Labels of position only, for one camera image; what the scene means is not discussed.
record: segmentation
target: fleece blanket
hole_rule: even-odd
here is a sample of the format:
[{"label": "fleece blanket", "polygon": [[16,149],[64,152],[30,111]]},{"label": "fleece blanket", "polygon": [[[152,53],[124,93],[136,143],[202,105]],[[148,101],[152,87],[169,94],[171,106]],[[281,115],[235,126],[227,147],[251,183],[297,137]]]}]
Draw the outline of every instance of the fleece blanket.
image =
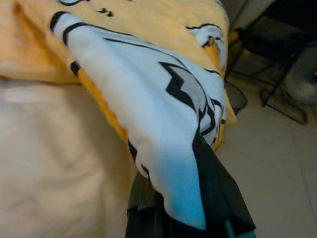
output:
[{"label": "fleece blanket", "polygon": [[82,83],[167,213],[205,229],[193,141],[215,148],[235,118],[221,1],[4,0],[0,16],[0,74]]}]

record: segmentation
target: chair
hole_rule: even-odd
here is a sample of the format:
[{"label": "chair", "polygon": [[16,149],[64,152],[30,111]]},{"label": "chair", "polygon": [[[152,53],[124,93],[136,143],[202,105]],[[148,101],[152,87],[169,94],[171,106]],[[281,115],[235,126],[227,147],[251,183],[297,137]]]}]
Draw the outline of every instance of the chair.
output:
[{"label": "chair", "polygon": [[[307,122],[307,114],[295,103],[287,100],[287,104],[299,112],[300,119],[277,105],[270,104],[269,100],[275,96],[277,89],[283,84],[287,72],[305,45],[309,41],[316,40],[317,20],[314,9],[317,9],[317,4],[312,0],[276,0],[246,29],[237,29],[238,40],[229,45],[229,51],[239,41],[242,47],[229,64],[225,76],[227,81],[230,73],[235,72],[271,86],[270,90],[265,89],[260,93],[262,106],[267,105],[300,124]],[[268,59],[270,63],[251,75],[233,71],[244,49]],[[257,78],[260,73],[276,65],[279,66],[279,70],[273,82]]]}]

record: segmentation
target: blanket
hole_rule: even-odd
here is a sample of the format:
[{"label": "blanket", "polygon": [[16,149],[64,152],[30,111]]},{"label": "blanket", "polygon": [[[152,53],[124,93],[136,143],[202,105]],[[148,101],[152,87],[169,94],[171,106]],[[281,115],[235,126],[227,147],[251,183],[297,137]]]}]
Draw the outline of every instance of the blanket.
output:
[{"label": "blanket", "polygon": [[193,140],[234,120],[218,0],[5,0],[0,74],[82,83],[174,219],[205,229]]}]

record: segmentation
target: tiled floor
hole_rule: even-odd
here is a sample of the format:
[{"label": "tiled floor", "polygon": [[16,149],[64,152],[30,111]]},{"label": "tiled floor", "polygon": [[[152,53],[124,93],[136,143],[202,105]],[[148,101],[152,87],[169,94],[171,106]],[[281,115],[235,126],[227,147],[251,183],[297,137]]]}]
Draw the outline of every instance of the tiled floor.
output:
[{"label": "tiled floor", "polygon": [[217,152],[236,179],[258,238],[317,237],[317,121],[301,126],[260,106],[257,86],[230,77],[248,98]]}]

